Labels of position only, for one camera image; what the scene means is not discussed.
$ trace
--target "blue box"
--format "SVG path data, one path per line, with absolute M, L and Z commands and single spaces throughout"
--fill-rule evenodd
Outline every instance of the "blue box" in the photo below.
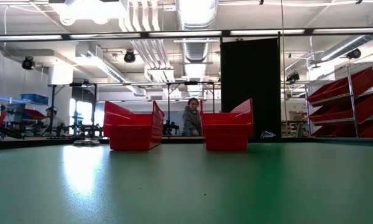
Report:
M 38 94 L 21 94 L 22 100 L 30 100 L 34 103 L 41 103 L 43 105 L 48 105 L 48 97 L 40 96 Z

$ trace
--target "person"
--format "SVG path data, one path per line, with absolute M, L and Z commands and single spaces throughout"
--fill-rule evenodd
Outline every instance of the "person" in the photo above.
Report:
M 45 110 L 45 112 L 47 113 L 47 117 L 42 120 L 44 126 L 48 127 L 50 125 L 51 115 L 52 115 L 52 128 L 53 129 L 55 129 L 58 126 L 61 126 L 61 124 L 65 124 L 65 122 L 61 118 L 57 117 L 56 107 L 54 106 L 49 107 Z
M 182 120 L 184 122 L 182 135 L 201 136 L 201 123 L 198 106 L 198 99 L 190 98 L 188 100 L 188 106 L 185 107 L 184 114 L 182 115 Z

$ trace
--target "gray hoodie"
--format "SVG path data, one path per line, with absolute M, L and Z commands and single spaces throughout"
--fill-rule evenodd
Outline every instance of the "gray hoodie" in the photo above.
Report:
M 189 106 L 186 106 L 184 114 L 182 115 L 182 120 L 184 121 L 182 135 L 192 136 L 193 130 L 197 130 L 198 134 L 201 136 L 200 115 L 197 110 L 192 111 Z

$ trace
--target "table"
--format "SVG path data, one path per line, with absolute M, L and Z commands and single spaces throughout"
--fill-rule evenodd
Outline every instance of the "table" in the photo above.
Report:
M 373 223 L 373 146 L 0 150 L 0 223 Z

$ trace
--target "ceiling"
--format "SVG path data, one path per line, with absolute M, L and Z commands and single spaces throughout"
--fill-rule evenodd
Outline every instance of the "ceiling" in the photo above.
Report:
M 345 0 L 284 0 L 287 4 L 315 4 L 327 2 L 344 2 Z M 79 20 L 72 26 L 63 26 L 59 21 L 59 15 L 56 12 L 36 12 L 35 7 L 30 5 L 28 1 L 23 0 L 1 0 L 0 5 L 0 34 L 5 33 L 4 13 L 6 13 L 6 30 L 7 34 L 49 34 L 49 33 L 89 33 L 89 32 L 120 32 L 118 19 L 111 19 L 107 24 L 97 25 L 91 20 Z M 23 9 L 6 6 L 6 3 L 13 4 L 14 2 L 25 2 Z M 37 7 L 43 11 L 52 11 L 53 9 L 47 5 L 48 1 L 33 1 Z M 219 1 L 218 15 L 216 18 L 215 29 L 266 29 L 266 28 L 281 28 L 282 27 L 282 10 L 280 6 L 275 6 L 271 3 L 279 3 L 280 1 L 265 0 L 264 5 L 258 5 L 259 1 Z M 159 0 L 159 24 L 162 30 L 177 30 L 177 15 L 175 11 L 165 10 L 162 8 L 171 8 L 174 5 L 174 0 Z M 343 4 L 337 6 L 315 6 L 302 7 L 299 6 L 284 6 L 283 7 L 284 28 L 301 28 L 301 27 L 364 27 L 368 26 L 373 21 L 373 3 L 362 4 Z M 340 41 L 348 38 L 348 36 L 315 36 L 312 38 L 312 50 L 314 52 L 327 50 L 336 45 Z M 39 43 L 7 43 L 6 49 L 52 49 L 61 55 L 69 58 L 69 60 L 78 64 L 75 47 L 78 42 L 39 42 Z M 144 77 L 144 63 L 136 60 L 135 63 L 125 63 L 123 54 L 126 49 L 131 49 L 131 43 L 128 40 L 116 41 L 99 41 L 90 43 L 99 45 L 104 51 L 104 57 L 111 62 L 120 72 L 127 75 L 132 82 L 146 82 Z M 175 78 L 182 78 L 183 75 L 183 57 L 182 50 L 179 44 L 173 40 L 164 40 L 170 63 L 175 69 Z M 363 61 L 373 60 L 373 41 L 360 47 Z M 309 37 L 285 37 L 284 53 L 285 64 L 282 67 L 287 67 L 294 61 L 298 60 L 306 52 L 311 50 Z M 219 77 L 220 63 L 218 52 L 219 43 L 212 43 L 210 47 L 209 64 L 206 70 L 206 76 L 212 79 Z M 91 65 L 77 65 L 75 76 L 79 78 L 89 78 L 103 80 L 107 82 L 108 76 L 99 69 Z M 305 72 L 300 73 L 300 78 L 305 78 Z

